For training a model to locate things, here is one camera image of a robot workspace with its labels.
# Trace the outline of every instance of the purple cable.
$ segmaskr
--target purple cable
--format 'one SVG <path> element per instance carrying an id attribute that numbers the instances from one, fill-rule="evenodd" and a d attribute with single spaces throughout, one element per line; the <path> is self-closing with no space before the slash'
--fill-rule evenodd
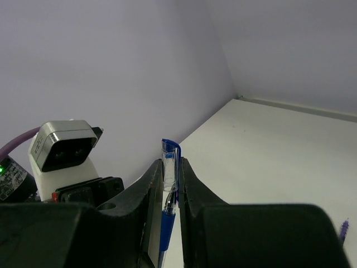
<path id="1" fill-rule="evenodd" d="M 34 128 L 32 130 L 29 130 L 29 131 L 17 136 L 12 141 L 10 141 L 7 144 L 5 144 L 0 149 L 0 162 L 2 160 L 4 160 L 5 157 L 8 156 L 8 154 L 10 152 L 12 152 L 17 146 L 19 146 L 20 144 L 24 143 L 25 141 L 33 138 L 34 135 L 36 135 L 36 133 L 38 133 L 39 130 L 40 130 L 40 128 L 36 127 L 36 128 Z"/>
<path id="2" fill-rule="evenodd" d="M 340 229 L 340 233 L 339 233 L 339 239 L 341 240 L 342 244 L 345 242 L 348 227 L 349 227 L 349 222 L 347 219 L 341 225 L 341 229 Z"/>

